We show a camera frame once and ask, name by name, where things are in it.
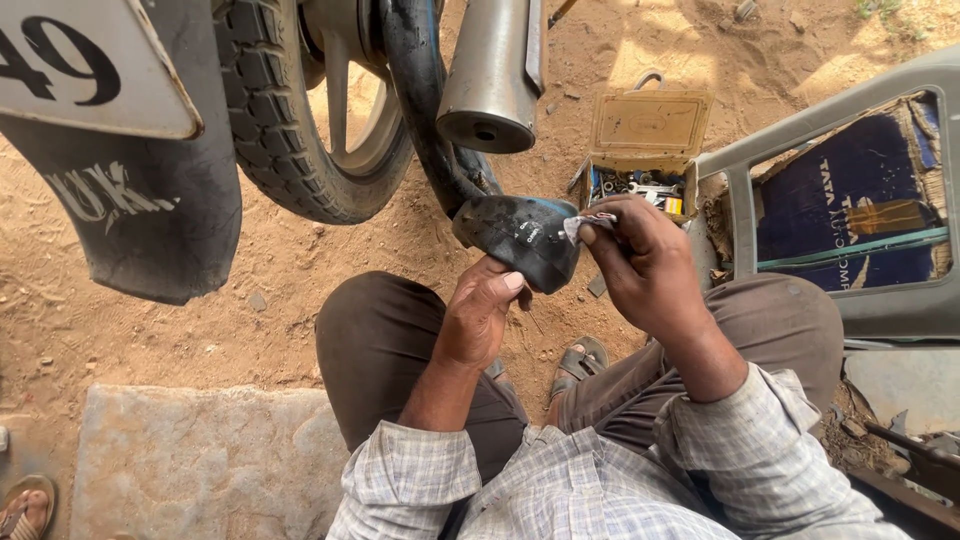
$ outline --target shirt sleeve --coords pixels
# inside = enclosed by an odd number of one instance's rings
[[[331,539],[436,539],[451,505],[480,490],[464,430],[414,430],[381,421],[347,462]]]
[[[660,448],[688,471],[704,471],[728,526],[742,538],[906,539],[851,489],[807,433],[820,413],[791,370],[768,374],[750,364],[729,397],[668,402],[654,426]]]

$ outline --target sandy soil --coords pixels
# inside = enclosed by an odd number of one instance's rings
[[[732,14],[731,0],[581,0],[549,34],[551,84],[540,102],[537,146],[491,157],[500,182],[511,193],[564,197],[587,150],[591,96],[632,87],[649,68],[662,70],[669,88],[716,90],[705,143],[705,150],[715,150],[960,38],[952,0],[904,2],[895,21],[923,29],[929,37],[922,41],[887,30],[876,14],[861,18],[852,1],[757,2],[751,19],[723,32],[718,23]],[[442,42],[448,60],[463,8],[464,0],[447,2]],[[793,11],[805,18],[802,34],[788,20]],[[583,98],[564,97],[565,90]],[[320,104],[321,93],[313,96]],[[559,107],[547,116],[551,103]],[[363,109],[364,100],[355,107]],[[316,116],[325,124],[325,107]],[[76,433],[91,383],[322,387],[312,318],[339,282],[381,269],[448,298],[459,273],[479,257],[453,238],[417,161],[369,223],[327,226],[319,236],[309,222],[241,182],[244,223],[229,282],[186,307],[168,307],[89,281],[66,213],[0,138],[0,424],[31,428],[29,437],[49,449],[42,467],[56,474],[61,493],[72,487]],[[531,315],[511,313],[501,353],[535,422],[554,364],[577,336],[600,337],[614,357],[644,343],[607,296],[593,300],[586,292],[595,273],[584,256],[570,286],[537,298],[533,317],[542,333]],[[254,293],[266,299],[265,311],[251,308]],[[53,363],[41,365],[44,357]]]

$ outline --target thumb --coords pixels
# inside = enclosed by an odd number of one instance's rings
[[[523,288],[523,274],[511,272],[480,282],[477,288],[467,296],[467,302],[484,309],[494,309],[501,304],[509,304]]]
[[[629,276],[629,273],[635,272],[634,267],[620,251],[616,239],[603,227],[582,225],[580,227],[580,237],[587,244],[587,249],[590,250],[593,260],[600,267],[600,272],[607,278],[608,283],[616,275],[619,275],[622,279]]]

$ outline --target green strap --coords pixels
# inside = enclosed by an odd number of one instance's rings
[[[823,266],[830,262],[838,262],[848,258],[857,258],[865,255],[894,252],[909,248],[918,248],[928,246],[949,240],[949,229],[940,227],[937,229],[927,229],[916,231],[914,233],[900,234],[892,238],[864,242],[862,244],[852,244],[842,248],[836,248],[829,251],[812,253],[800,257],[775,258],[773,260],[762,260],[756,264],[757,270],[773,270],[780,268],[807,268],[811,266]],[[721,262],[720,265],[727,269],[733,268],[732,262]]]

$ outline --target exhaust pipe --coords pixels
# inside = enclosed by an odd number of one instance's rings
[[[537,141],[545,91],[544,0],[470,0],[437,113],[448,140],[514,154]]]

